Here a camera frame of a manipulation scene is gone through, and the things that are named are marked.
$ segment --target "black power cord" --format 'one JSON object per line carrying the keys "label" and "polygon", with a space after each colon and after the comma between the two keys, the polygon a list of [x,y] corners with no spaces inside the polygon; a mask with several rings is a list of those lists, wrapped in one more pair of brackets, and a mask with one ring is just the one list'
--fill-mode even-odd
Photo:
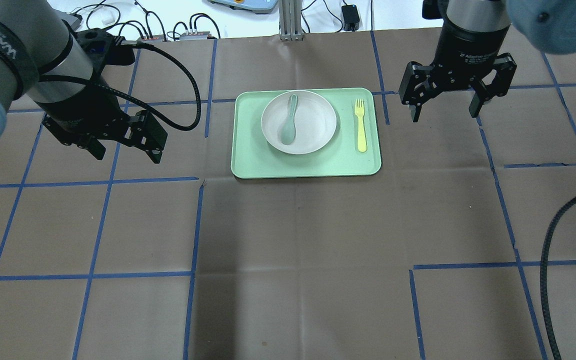
{"label": "black power cord", "polygon": [[375,3],[370,0],[370,31],[375,30]]}
{"label": "black power cord", "polygon": [[179,34],[179,32],[177,32],[177,27],[178,27],[179,25],[183,25],[183,29],[185,29],[185,32],[186,32],[186,33],[188,32],[188,25],[186,25],[186,23],[183,22],[183,21],[178,21],[178,22],[172,27],[173,35],[174,35],[174,33]]}
{"label": "black power cord", "polygon": [[91,7],[99,7],[100,5],[103,5],[107,1],[108,0],[101,0],[101,2],[99,2],[98,4],[86,5],[84,7],[76,7],[76,9],[72,10],[70,12],[70,14],[71,15],[77,15],[78,13],[80,13],[80,11],[82,11],[84,9],[91,8]]}
{"label": "black power cord", "polygon": [[572,200],[563,205],[552,218],[548,230],[546,231],[546,238],[543,241],[543,248],[541,249],[541,261],[539,262],[539,291],[541,294],[541,312],[543,314],[543,322],[546,326],[546,334],[548,335],[548,342],[552,357],[554,360],[562,360],[560,349],[557,346],[555,339],[555,332],[553,330],[553,321],[551,320],[551,308],[548,305],[548,255],[551,250],[551,242],[553,241],[553,234],[557,224],[562,219],[562,216],[576,204],[576,196]]}
{"label": "black power cord", "polygon": [[342,31],[344,29],[344,22],[338,18],[338,16],[336,16],[336,14],[333,14],[332,11],[330,11],[330,8],[328,7],[328,3],[326,2],[326,0],[323,0],[324,5],[326,5],[326,10],[330,13],[330,15],[332,15],[333,18],[335,18],[336,20],[338,20],[339,23],[341,23],[341,27],[339,27],[339,30],[336,30],[335,32],[338,33],[340,31]]}
{"label": "black power cord", "polygon": [[199,20],[201,18],[206,18],[206,19],[210,20],[212,25],[214,25],[214,28],[217,30],[217,37],[219,39],[221,39],[222,33],[219,31],[219,26],[217,26],[217,22],[215,22],[215,20],[213,20],[213,18],[210,17],[210,15],[208,15],[206,13],[194,13],[194,14],[190,15],[190,18],[188,19],[188,27],[190,27],[190,32],[193,32],[193,30],[195,32],[198,31],[197,30],[197,20]]}
{"label": "black power cord", "polygon": [[142,30],[139,28],[139,26],[135,25],[132,22],[124,22],[121,24],[121,27],[119,28],[119,34],[117,34],[118,37],[122,36],[122,31],[124,30],[124,28],[126,27],[126,25],[130,25],[131,27],[137,29],[137,32],[139,33],[139,39],[146,39],[146,37],[144,37],[144,33],[142,32]]}
{"label": "black power cord", "polygon": [[183,66],[183,64],[181,62],[179,62],[179,60],[175,59],[172,55],[165,52],[164,50],[161,50],[158,47],[151,45],[150,43],[123,44],[122,46],[126,46],[128,48],[154,51],[155,53],[162,55],[166,59],[169,59],[179,69],[181,69],[181,71],[183,71],[183,73],[185,73],[185,75],[188,77],[188,80],[190,80],[190,84],[192,84],[192,89],[194,90],[194,98],[196,100],[196,106],[197,106],[196,116],[194,118],[194,121],[190,125],[179,125],[178,123],[174,123],[172,120],[170,120],[168,117],[166,117],[166,115],[162,114],[161,112],[159,112],[157,109],[155,109],[151,105],[148,105],[146,102],[141,101],[138,98],[135,98],[134,96],[130,96],[127,93],[119,91],[118,89],[114,89],[114,88],[111,88],[111,87],[106,86],[104,84],[100,84],[98,82],[94,82],[91,80],[82,79],[80,77],[74,77],[74,76],[66,76],[66,75],[41,75],[41,76],[39,76],[39,82],[67,82],[67,83],[75,83],[75,84],[82,84],[82,85],[91,85],[91,86],[94,86],[94,87],[100,89],[103,92],[107,92],[108,94],[112,94],[114,96],[119,96],[119,98],[122,98],[124,100],[128,100],[131,103],[139,105],[140,107],[153,113],[154,116],[160,118],[164,123],[166,123],[167,125],[169,125],[173,129],[180,130],[182,132],[189,132],[190,130],[195,129],[197,127],[197,125],[199,124],[199,120],[201,119],[201,116],[202,116],[202,101],[201,101],[201,95],[199,94],[199,87],[197,86],[197,82],[196,82],[195,78],[192,76],[192,74],[190,73],[190,71],[188,71],[188,69],[185,66]]}
{"label": "black power cord", "polygon": [[150,38],[153,38],[153,32],[151,31],[151,27],[148,24],[148,16],[150,14],[153,14],[155,18],[157,18],[157,20],[159,21],[159,25],[161,25],[161,34],[164,37],[164,41],[166,41],[166,29],[164,28],[164,23],[162,22],[162,18],[160,18],[160,16],[157,13],[155,13],[155,11],[146,11],[146,28],[148,28],[148,34],[150,35]]}
{"label": "black power cord", "polygon": [[180,34],[179,32],[176,32],[176,31],[166,32],[166,35],[167,35],[170,39],[172,39],[172,41],[178,41],[178,40],[181,39],[181,37],[183,36],[183,34]]}
{"label": "black power cord", "polygon": [[126,25],[130,25],[131,27],[137,29],[137,32],[139,33],[139,38],[140,38],[140,39],[147,39],[147,37],[148,37],[148,36],[146,36],[146,35],[148,35],[148,31],[146,30],[146,28],[144,27],[144,25],[143,25],[141,22],[137,21],[137,20],[128,20],[128,21],[126,21],[126,22],[115,23],[114,25],[110,25],[110,26],[104,27],[102,30],[104,30],[104,31],[107,32],[108,30],[110,30],[110,29],[112,29],[112,28],[114,28],[114,27],[118,27],[119,25],[121,25],[121,27],[119,27],[119,34],[117,34],[117,36],[121,36],[121,35],[122,35],[122,31],[124,30],[124,28],[126,27]]}
{"label": "black power cord", "polygon": [[312,2],[308,6],[304,7],[300,11],[301,12],[301,18],[303,19],[304,24],[306,24],[306,28],[308,28],[309,33],[311,32],[311,26],[310,26],[310,24],[308,24],[308,20],[306,20],[306,16],[304,16],[304,11],[308,10],[308,8],[313,6],[313,4],[316,2],[317,2],[317,0],[312,0]]}

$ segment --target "green spoon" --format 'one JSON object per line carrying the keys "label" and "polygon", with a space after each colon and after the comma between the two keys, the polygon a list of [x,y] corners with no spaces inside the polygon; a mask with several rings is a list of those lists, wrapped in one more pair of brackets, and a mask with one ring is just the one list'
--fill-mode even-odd
{"label": "green spoon", "polygon": [[292,94],[288,102],[288,116],[281,129],[281,143],[290,145],[295,141],[295,112],[297,111],[297,95]]}

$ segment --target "white bowl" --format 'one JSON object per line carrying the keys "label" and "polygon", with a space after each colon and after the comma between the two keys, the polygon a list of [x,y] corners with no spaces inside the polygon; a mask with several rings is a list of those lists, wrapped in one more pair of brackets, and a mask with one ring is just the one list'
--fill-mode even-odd
{"label": "white bowl", "polygon": [[[288,117],[291,95],[297,95],[297,111],[294,115],[295,137],[290,145],[281,141],[281,132]],[[261,131],[266,141],[277,150],[302,155],[320,150],[337,129],[337,114],[323,96],[307,90],[282,93],[272,99],[261,115]]]}

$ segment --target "grid pattern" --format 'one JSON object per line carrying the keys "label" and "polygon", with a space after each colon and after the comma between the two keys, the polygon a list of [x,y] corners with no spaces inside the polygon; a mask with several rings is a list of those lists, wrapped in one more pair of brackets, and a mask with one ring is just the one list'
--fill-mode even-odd
{"label": "grid pattern", "polygon": [[[375,32],[370,32],[370,40],[372,43],[372,49],[374,51],[374,64],[375,70],[379,80],[379,90],[373,91],[373,95],[375,96],[375,100],[381,100],[382,110],[384,115],[384,124],[386,126],[391,125],[391,116],[389,114],[389,109],[387,105],[387,100],[390,98],[395,98],[398,96],[398,93],[393,89],[388,89],[387,85],[385,84],[385,75],[382,71],[382,61],[380,61],[380,48],[378,47],[378,41],[375,36]],[[214,40],[212,42],[212,57],[210,60],[210,80],[208,85],[208,98],[207,100],[202,101],[203,104],[206,105],[206,116],[205,116],[205,128],[204,128],[204,137],[208,138],[211,135],[211,114],[213,112],[213,105],[220,104],[220,103],[232,103],[234,102],[234,98],[214,98],[214,86],[215,86],[215,68],[216,68],[216,59],[218,51],[220,50],[220,41]],[[137,51],[135,66],[132,72],[132,77],[130,80],[130,88],[128,89],[128,93],[133,93],[133,87],[135,84],[135,77],[138,71],[138,65],[140,61],[140,57],[143,54],[141,50]],[[576,88],[576,83],[569,83],[569,84],[559,84],[558,80],[555,76],[553,68],[549,63],[548,57],[542,54],[542,60],[544,64],[548,68],[548,72],[551,76],[552,84],[525,84],[525,85],[515,85],[512,88],[514,89],[555,89],[557,94],[560,98],[561,105],[563,109],[565,109],[567,118],[569,120],[569,125],[573,129],[574,135],[576,137],[576,121],[573,117],[573,114],[569,110],[567,106],[566,98],[563,95],[562,88]],[[180,100],[175,102],[152,102],[151,105],[189,105],[193,104],[194,102],[191,100]],[[134,107],[134,104],[130,104],[128,102],[124,105],[124,110],[129,111],[130,108]],[[14,113],[27,113],[27,112],[41,112],[39,109],[21,109],[21,110],[11,110],[12,114]],[[536,303],[535,297],[538,295],[534,292],[530,291],[530,287],[528,281],[526,279],[525,269],[531,267],[537,267],[539,264],[537,261],[524,261],[521,258],[520,250],[516,244],[515,240],[515,233],[513,224],[511,221],[511,217],[509,214],[509,210],[506,206],[506,200],[504,196],[504,184],[500,180],[498,176],[498,165],[495,164],[494,157],[493,157],[493,150],[491,150],[491,146],[489,145],[489,141],[487,140],[487,133],[486,133],[486,124],[487,119],[485,116],[477,118],[477,125],[479,127],[478,131],[480,133],[481,141],[483,146],[485,147],[485,151],[487,154],[487,160],[489,162],[489,170],[491,173],[491,177],[489,181],[494,184],[494,188],[496,189],[496,194],[498,196],[499,206],[501,207],[501,212],[503,214],[503,220],[505,222],[505,227],[507,230],[507,235],[510,239],[510,243],[508,244],[514,253],[514,262],[467,262],[467,263],[445,263],[445,264],[414,264],[409,269],[409,289],[411,295],[411,302],[412,302],[412,309],[413,309],[413,317],[414,317],[414,324],[416,327],[416,337],[418,339],[418,351],[419,356],[421,359],[426,359],[426,347],[424,342],[424,330],[423,330],[423,309],[420,307],[419,301],[421,300],[418,296],[418,286],[416,286],[416,276],[419,276],[420,273],[426,271],[442,271],[442,272],[450,272],[459,269],[505,269],[505,268],[515,268],[518,272],[519,278],[521,280],[521,285],[523,289],[523,295],[525,297],[526,305],[528,307],[530,320],[532,322],[532,326],[534,329],[535,335],[535,342],[539,348],[539,353],[542,360],[546,360],[548,358],[548,352],[546,350],[546,346],[543,341],[543,336],[538,326],[538,317],[537,317],[537,310],[535,310]],[[23,191],[25,189],[30,188],[48,188],[48,187],[86,187],[86,186],[105,186],[105,198],[103,200],[103,207],[101,211],[100,221],[98,223],[98,230],[96,233],[96,240],[94,242],[94,249],[92,258],[89,264],[89,271],[87,273],[73,273],[73,274],[46,274],[46,275],[0,275],[0,281],[33,281],[33,280],[85,280],[85,293],[83,296],[82,306],[80,309],[80,315],[78,318],[78,328],[77,328],[77,335],[74,342],[74,347],[72,351],[73,360],[78,358],[79,351],[80,351],[80,342],[82,340],[82,331],[87,321],[87,308],[89,303],[89,296],[91,292],[91,287],[93,280],[100,280],[100,279],[121,279],[121,278],[188,278],[189,279],[189,291],[187,294],[187,309],[185,312],[185,330],[183,336],[183,352],[179,354],[180,358],[189,359],[191,356],[189,355],[189,344],[191,342],[191,329],[192,329],[192,320],[193,320],[193,309],[194,309],[194,298],[195,298],[195,279],[197,273],[197,261],[199,255],[199,243],[201,240],[201,224],[202,224],[202,205],[204,202],[204,191],[205,186],[204,184],[199,185],[198,187],[198,194],[197,194],[197,205],[196,205],[196,220],[194,224],[194,246],[192,251],[192,263],[190,269],[187,271],[154,271],[154,272],[130,272],[130,273],[98,273],[96,272],[96,263],[98,259],[98,252],[100,248],[100,243],[103,237],[104,229],[105,229],[105,220],[106,214],[108,210],[108,204],[110,202],[111,194],[113,191],[114,185],[118,184],[130,184],[130,183],[162,183],[162,182],[170,182],[170,183],[178,183],[178,182],[195,182],[198,183],[201,181],[202,176],[197,174],[197,176],[184,176],[184,177],[149,177],[149,178],[128,178],[128,179],[116,179],[115,178],[115,171],[117,170],[117,163],[119,159],[120,152],[122,149],[120,148],[119,144],[116,146],[114,151],[114,158],[112,159],[112,167],[110,169],[109,178],[107,180],[91,180],[91,181],[72,181],[72,182],[27,182],[29,171],[32,167],[34,162],[35,153],[37,150],[37,146],[40,140],[40,137],[46,136],[43,134],[42,129],[39,128],[38,132],[36,133],[36,137],[34,139],[34,144],[32,146],[32,150],[30,151],[30,155],[27,160],[27,164],[25,166],[25,171],[23,172],[23,176],[19,183],[4,183],[0,184],[0,189],[16,189],[16,196],[14,198],[14,203],[9,213],[9,218],[7,219],[6,228],[3,233],[2,240],[0,242],[0,260],[2,259],[2,253],[4,248],[7,244],[7,238],[9,237],[9,233],[11,230],[11,225],[14,221],[16,216],[16,210],[18,209],[18,205],[20,202],[20,198],[22,196]],[[567,163],[567,162],[544,162],[544,163],[513,163],[513,164],[503,164],[502,168],[507,170],[513,169],[535,169],[535,168],[546,168],[546,167],[576,167],[576,162],[574,163]],[[555,265],[558,267],[574,267],[576,266],[576,259],[567,259],[567,260],[553,260],[550,263],[551,265]]]}

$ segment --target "green tray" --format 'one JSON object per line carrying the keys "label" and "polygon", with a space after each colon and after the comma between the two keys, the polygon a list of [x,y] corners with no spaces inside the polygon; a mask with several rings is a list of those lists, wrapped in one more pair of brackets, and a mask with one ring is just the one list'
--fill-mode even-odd
{"label": "green tray", "polygon": [[[238,178],[301,178],[373,175],[382,167],[373,94],[365,88],[313,89],[336,112],[336,131],[315,152],[292,155],[277,150],[261,131],[261,116],[270,100],[286,91],[249,91],[237,97],[230,169]],[[363,99],[368,150],[357,150],[355,100]]]}

